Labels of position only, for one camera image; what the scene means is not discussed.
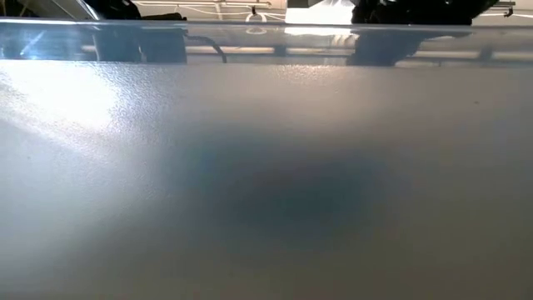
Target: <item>dark object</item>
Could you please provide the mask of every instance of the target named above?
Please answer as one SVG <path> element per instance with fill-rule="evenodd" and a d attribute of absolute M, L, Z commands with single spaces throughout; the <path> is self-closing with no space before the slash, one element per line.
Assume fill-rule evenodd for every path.
<path fill-rule="evenodd" d="M 186 21 L 179 12 L 141 17 L 137 6 L 131 0 L 85 0 L 102 17 L 109 20 L 154 20 L 154 21 Z"/>
<path fill-rule="evenodd" d="M 143 20 L 152 20 L 152 21 L 186 21 L 187 17 L 183 17 L 179 12 L 174 13 L 166 13 L 162 15 L 154 15 L 154 16 L 145 16 L 142 17 Z"/>
<path fill-rule="evenodd" d="M 471 25 L 497 0 L 356 0 L 352 23 Z"/>
<path fill-rule="evenodd" d="M 85 0 L 104 18 L 111 20 L 139 20 L 141 13 L 131 0 Z"/>
<path fill-rule="evenodd" d="M 215 49 L 215 51 L 217 51 L 217 53 L 221 56 L 222 58 L 222 62 L 223 63 L 227 63 L 227 56 L 226 54 L 222 51 L 222 49 L 220 48 L 220 46 L 218 46 L 215 41 L 211 40 L 209 37 L 198 37 L 198 36 L 189 36 L 187 34 L 185 34 L 185 36 L 192 40 L 192 41 L 201 41 L 201 42 L 204 42 L 206 44 L 209 44 L 209 46 L 213 47 L 213 49 Z"/>
<path fill-rule="evenodd" d="M 506 7 L 514 7 L 516 5 L 516 2 L 514 1 L 498 1 L 496 4 L 494 4 L 495 8 L 506 8 Z"/>
<path fill-rule="evenodd" d="M 0 1 L 0 13 L 4 17 L 39 17 L 36 13 L 24 7 L 18 0 Z"/>
<path fill-rule="evenodd" d="M 147 63 L 187 63 L 184 36 L 180 28 L 169 32 L 165 29 L 145 30 L 141 36 L 141 49 Z"/>
<path fill-rule="evenodd" d="M 513 7 L 509 7 L 509 11 L 506 14 L 504 14 L 503 16 L 505 18 L 508 18 L 508 17 L 512 16 L 514 13 L 515 13 L 515 10 L 513 9 Z"/>
<path fill-rule="evenodd" d="M 392 67 L 416 53 L 424 40 L 438 37 L 463 38 L 468 32 L 367 31 L 360 32 L 356 51 L 346 60 L 348 66 Z"/>

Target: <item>glossy paint surface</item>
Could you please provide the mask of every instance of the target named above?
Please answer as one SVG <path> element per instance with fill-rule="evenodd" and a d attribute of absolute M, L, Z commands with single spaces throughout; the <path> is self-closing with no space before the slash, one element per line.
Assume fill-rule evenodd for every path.
<path fill-rule="evenodd" d="M 1 299 L 531 297 L 530 30 L 172 26 L 237 54 L 0 61 Z"/>

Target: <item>metallic surface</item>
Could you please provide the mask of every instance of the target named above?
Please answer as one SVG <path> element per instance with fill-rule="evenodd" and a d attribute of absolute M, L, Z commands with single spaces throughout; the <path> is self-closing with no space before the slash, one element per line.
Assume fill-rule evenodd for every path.
<path fill-rule="evenodd" d="M 433 47 L 527 58 L 529 31 L 454 30 Z M 0 298 L 531 297 L 529 64 L 275 54 L 0 61 Z"/>

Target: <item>black object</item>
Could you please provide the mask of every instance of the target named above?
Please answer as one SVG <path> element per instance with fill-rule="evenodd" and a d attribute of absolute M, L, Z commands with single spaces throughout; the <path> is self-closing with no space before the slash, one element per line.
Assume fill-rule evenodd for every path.
<path fill-rule="evenodd" d="M 40 17 L 32 10 L 24 7 L 18 0 L 0 1 L 0 15 L 4 17 Z"/>
<path fill-rule="evenodd" d="M 201 42 L 204 42 L 204 43 L 207 43 L 209 44 L 211 47 L 213 47 L 213 49 L 215 49 L 215 51 L 218 53 L 218 55 L 220 55 L 221 59 L 222 59 L 222 62 L 223 63 L 227 63 L 227 56 L 226 54 L 222 51 L 222 49 L 220 48 L 220 46 L 218 46 L 215 41 L 213 41 L 212 39 L 210 39 L 209 37 L 198 37 L 198 36 L 190 36 L 190 35 L 187 35 L 185 34 L 185 36 L 192 40 L 192 41 L 201 41 Z"/>
<path fill-rule="evenodd" d="M 152 15 L 142 17 L 143 20 L 152 20 L 152 21 L 186 21 L 187 17 L 183 17 L 179 12 L 166 13 L 162 15 Z"/>
<path fill-rule="evenodd" d="M 507 11 L 506 14 L 504 14 L 504 18 L 508 18 L 510 16 L 512 16 L 513 14 L 515 13 L 515 10 L 513 9 L 513 7 L 509 7 L 509 11 Z"/>
<path fill-rule="evenodd" d="M 352 23 L 471 25 L 497 0 L 356 0 Z"/>
<path fill-rule="evenodd" d="M 85 0 L 104 18 L 111 20 L 139 20 L 141 13 L 131 0 Z"/>
<path fill-rule="evenodd" d="M 413 55 L 424 40 L 439 37 L 463 38 L 469 32 L 445 31 L 360 31 L 355 52 L 346 60 L 348 66 L 392 67 Z"/>

